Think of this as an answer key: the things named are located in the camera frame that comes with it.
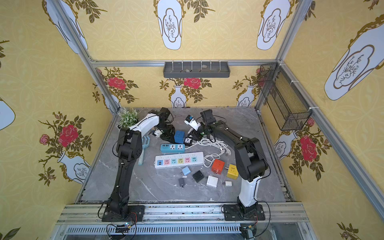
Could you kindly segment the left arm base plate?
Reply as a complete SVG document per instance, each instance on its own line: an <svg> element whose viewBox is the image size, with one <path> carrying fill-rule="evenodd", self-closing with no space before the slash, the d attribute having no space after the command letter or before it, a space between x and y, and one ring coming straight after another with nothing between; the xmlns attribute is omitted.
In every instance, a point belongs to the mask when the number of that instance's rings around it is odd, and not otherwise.
<svg viewBox="0 0 384 240"><path fill-rule="evenodd" d="M117 210L107 206L102 217L102 222L141 222L144 213L144 205L126 205L122 209Z"/></svg>

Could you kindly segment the blue cube socket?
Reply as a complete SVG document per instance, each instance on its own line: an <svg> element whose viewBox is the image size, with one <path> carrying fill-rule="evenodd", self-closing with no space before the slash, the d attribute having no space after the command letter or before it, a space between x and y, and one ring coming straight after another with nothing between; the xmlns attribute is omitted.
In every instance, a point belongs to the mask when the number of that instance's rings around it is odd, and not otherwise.
<svg viewBox="0 0 384 240"><path fill-rule="evenodd" d="M174 135L175 143L177 144L183 144L185 139L185 132L184 131L176 131Z"/></svg>

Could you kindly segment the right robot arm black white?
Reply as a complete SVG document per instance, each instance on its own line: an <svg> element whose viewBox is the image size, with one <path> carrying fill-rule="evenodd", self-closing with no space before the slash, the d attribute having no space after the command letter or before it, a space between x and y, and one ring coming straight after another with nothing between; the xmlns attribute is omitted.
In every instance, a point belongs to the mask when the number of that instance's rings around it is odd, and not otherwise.
<svg viewBox="0 0 384 240"><path fill-rule="evenodd" d="M269 165L262 153L261 142L257 138L247 138L232 130L224 121L218 121L212 110L201 112L202 122L193 116L185 118L185 124L192 130L189 136L200 141L204 136L218 138L234 150L236 167L242 178L241 191L238 196L240 212L248 214L257 209L259 183Z"/></svg>

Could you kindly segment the red cube socket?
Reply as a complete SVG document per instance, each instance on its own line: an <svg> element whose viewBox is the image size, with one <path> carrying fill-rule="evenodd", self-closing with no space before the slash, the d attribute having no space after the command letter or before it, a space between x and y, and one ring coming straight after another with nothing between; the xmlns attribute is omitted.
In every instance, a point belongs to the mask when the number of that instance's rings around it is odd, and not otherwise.
<svg viewBox="0 0 384 240"><path fill-rule="evenodd" d="M225 167L225 162L223 162L223 161L221 161L219 159L215 159L213 161L211 171L214 174L221 175L224 167Z"/></svg>

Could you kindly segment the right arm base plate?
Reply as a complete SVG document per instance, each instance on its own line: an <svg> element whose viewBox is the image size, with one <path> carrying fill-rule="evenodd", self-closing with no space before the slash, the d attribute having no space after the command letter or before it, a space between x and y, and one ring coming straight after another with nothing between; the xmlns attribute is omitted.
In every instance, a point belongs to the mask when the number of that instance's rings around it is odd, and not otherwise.
<svg viewBox="0 0 384 240"><path fill-rule="evenodd" d="M266 219L262 205L244 207L241 204L223 205L221 208L225 221L264 221Z"/></svg>

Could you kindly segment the yellow plug adapter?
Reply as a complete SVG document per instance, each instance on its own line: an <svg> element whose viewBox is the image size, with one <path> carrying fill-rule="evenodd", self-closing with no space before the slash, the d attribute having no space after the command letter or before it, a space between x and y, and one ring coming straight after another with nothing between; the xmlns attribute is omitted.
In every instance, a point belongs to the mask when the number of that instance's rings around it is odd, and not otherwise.
<svg viewBox="0 0 384 240"><path fill-rule="evenodd" d="M227 177L236 180L239 177L237 166L229 164Z"/></svg>

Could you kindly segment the black plug adapter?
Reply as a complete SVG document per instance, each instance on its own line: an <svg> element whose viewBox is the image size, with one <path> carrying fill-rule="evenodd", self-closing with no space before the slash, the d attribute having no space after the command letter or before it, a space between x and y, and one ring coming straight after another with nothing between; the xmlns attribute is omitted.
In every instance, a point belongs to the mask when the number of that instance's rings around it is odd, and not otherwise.
<svg viewBox="0 0 384 240"><path fill-rule="evenodd" d="M201 171L197 171L193 174L193 179L196 181L196 183L199 183L205 178L204 174Z"/></svg>

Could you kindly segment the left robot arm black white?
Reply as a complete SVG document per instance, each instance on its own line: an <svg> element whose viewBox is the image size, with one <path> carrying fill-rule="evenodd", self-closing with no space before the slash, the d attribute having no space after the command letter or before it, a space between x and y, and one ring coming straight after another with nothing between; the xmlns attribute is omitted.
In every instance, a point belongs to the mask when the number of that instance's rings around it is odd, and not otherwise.
<svg viewBox="0 0 384 240"><path fill-rule="evenodd" d="M171 144L175 143L175 127L168 121L171 112L167 108L151 110L137 124L121 128L116 145L119 167L114 189L107 200L103 215L104 222L124 220L129 216L129 186L134 165L143 151L142 136L151 129L159 130L160 138Z"/></svg>

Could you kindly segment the light blue plug adapter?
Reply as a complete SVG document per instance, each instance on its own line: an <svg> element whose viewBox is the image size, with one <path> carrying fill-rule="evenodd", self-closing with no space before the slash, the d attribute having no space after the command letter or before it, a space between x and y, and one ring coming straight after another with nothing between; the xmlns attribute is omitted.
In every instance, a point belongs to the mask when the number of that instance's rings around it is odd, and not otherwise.
<svg viewBox="0 0 384 240"><path fill-rule="evenodd" d="M184 176L187 176L187 175L189 175L191 173L191 170L190 170L190 168L188 166L186 166L186 167L184 167L182 169L182 173L183 173Z"/></svg>

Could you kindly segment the grey purple plug adapter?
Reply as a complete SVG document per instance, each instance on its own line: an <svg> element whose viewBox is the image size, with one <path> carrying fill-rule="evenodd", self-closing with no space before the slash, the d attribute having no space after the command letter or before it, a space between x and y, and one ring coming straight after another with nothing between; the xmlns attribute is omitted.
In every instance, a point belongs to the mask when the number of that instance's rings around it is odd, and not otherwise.
<svg viewBox="0 0 384 240"><path fill-rule="evenodd" d="M185 187L185 180L184 178L179 179L179 186L183 189Z"/></svg>

